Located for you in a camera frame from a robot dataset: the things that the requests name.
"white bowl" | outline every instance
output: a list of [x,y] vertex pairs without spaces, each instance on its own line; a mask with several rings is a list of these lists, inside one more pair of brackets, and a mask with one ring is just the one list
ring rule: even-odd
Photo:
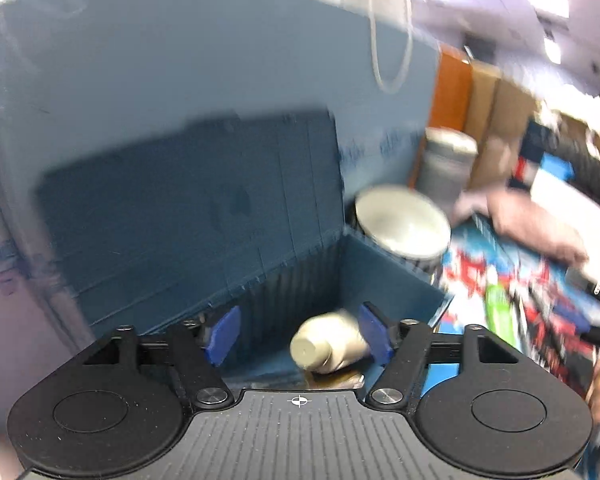
[[356,217],[378,245],[410,260],[442,256],[451,241],[442,210],[406,186],[386,184],[364,190],[356,199]]

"green bottle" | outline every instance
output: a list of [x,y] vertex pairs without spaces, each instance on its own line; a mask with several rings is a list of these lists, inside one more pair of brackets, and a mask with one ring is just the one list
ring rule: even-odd
[[487,267],[487,288],[484,293],[484,306],[487,311],[487,325],[500,339],[516,348],[516,337],[513,331],[513,318],[507,291],[498,284],[498,271],[495,267]]

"orange panel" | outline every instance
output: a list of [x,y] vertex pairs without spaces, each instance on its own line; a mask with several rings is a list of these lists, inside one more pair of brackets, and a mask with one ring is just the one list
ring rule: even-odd
[[471,65],[458,49],[440,46],[440,65],[433,93],[429,126],[462,131],[471,97]]

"gray canister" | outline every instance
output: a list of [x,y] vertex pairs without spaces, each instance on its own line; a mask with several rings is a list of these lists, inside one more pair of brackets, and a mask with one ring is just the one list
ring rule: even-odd
[[425,137],[416,189],[449,218],[469,180],[477,145],[468,135],[448,128],[427,128]]

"plastic bottle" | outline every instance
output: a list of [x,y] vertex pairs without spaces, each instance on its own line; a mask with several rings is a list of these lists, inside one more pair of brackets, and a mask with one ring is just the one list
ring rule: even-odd
[[289,349],[300,368],[319,374],[340,370],[369,354],[358,322],[343,310],[302,323]]
[[487,267],[487,288],[484,294],[484,304],[487,311],[489,330],[516,348],[511,305],[504,286],[498,284],[498,271],[493,266]]

